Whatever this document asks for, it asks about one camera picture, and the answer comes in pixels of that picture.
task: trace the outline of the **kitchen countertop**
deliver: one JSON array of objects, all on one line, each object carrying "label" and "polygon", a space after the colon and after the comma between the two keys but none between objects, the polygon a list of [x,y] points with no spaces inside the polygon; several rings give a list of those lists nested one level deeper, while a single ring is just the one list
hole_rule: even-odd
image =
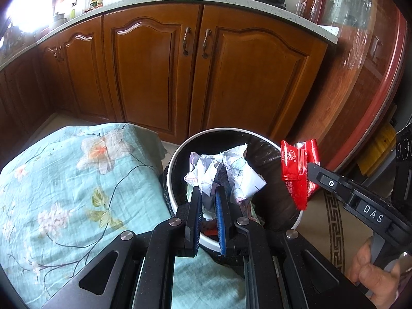
[{"label": "kitchen countertop", "polygon": [[112,11],[116,11],[117,9],[122,9],[125,7],[132,7],[132,6],[137,6],[139,4],[148,4],[148,3],[154,3],[154,2],[176,2],[176,1],[196,1],[196,2],[212,2],[212,3],[218,3],[218,4],[227,4],[231,6],[236,6],[238,8],[243,8],[243,9],[249,9],[249,10],[256,10],[261,13],[271,15],[275,18],[285,20],[286,22],[289,22],[291,24],[294,24],[300,28],[304,28],[306,30],[309,30],[311,33],[314,35],[324,39],[326,42],[331,43],[331,44],[336,44],[338,37],[326,30],[325,28],[322,28],[321,26],[314,24],[313,22],[300,17],[296,14],[293,14],[289,11],[271,6],[269,4],[265,4],[263,2],[255,1],[255,0],[123,0],[119,2],[114,2],[112,4],[108,4],[106,6],[103,6],[101,8],[95,9],[93,11],[89,11],[88,13],[85,13],[83,15],[80,15],[78,17],[73,18],[72,20],[66,22],[65,24],[57,27],[56,29],[52,30],[49,32],[47,35],[45,35],[43,38],[39,39],[36,43],[24,48],[22,51],[18,52],[17,54],[13,55],[9,60],[5,61],[2,65],[0,65],[0,71],[5,68],[9,63],[11,63],[14,59],[28,51],[29,49],[35,47],[36,45],[42,43],[46,39],[50,38],[51,36],[59,33],[60,31],[75,25],[76,23],[82,22],[84,20],[87,20],[89,18],[93,18],[95,16],[109,13]]}]

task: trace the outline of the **trash can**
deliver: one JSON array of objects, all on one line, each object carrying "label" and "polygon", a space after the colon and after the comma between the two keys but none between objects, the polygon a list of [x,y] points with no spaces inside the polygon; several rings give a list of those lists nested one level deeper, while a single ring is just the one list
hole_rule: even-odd
[{"label": "trash can", "polygon": [[[165,198],[170,202],[172,215],[179,205],[187,203],[187,183],[191,152],[216,155],[232,147],[247,144],[246,161],[261,175],[266,185],[252,198],[255,212],[264,219],[264,228],[282,231],[295,229],[302,211],[296,208],[285,183],[281,180],[280,147],[256,133],[236,128],[215,128],[202,131],[186,141],[173,154],[164,177]],[[200,234],[200,245],[220,252],[219,242]]]}]

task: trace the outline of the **white logo on red wrapper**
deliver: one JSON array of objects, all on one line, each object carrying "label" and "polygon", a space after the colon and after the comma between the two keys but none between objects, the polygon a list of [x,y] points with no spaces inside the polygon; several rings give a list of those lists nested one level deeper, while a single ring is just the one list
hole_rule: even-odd
[{"label": "white logo on red wrapper", "polygon": [[288,157],[289,157],[289,160],[293,160],[296,163],[296,154],[293,150],[290,150],[288,152]]}]

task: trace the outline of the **bright window light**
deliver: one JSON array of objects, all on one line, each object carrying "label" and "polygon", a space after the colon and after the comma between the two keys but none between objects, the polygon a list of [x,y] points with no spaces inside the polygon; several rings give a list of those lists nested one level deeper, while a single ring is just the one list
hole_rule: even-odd
[{"label": "bright window light", "polygon": [[13,0],[7,10],[13,25],[23,32],[34,32],[53,22],[52,0]]}]

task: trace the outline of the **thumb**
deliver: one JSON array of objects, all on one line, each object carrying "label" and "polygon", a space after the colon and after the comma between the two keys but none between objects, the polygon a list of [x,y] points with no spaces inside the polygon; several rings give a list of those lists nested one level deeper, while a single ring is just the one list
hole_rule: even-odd
[{"label": "thumb", "polygon": [[373,292],[370,299],[377,308],[389,308],[396,298],[399,275],[399,263],[395,265],[391,273],[372,264],[366,264],[359,271],[359,281]]}]

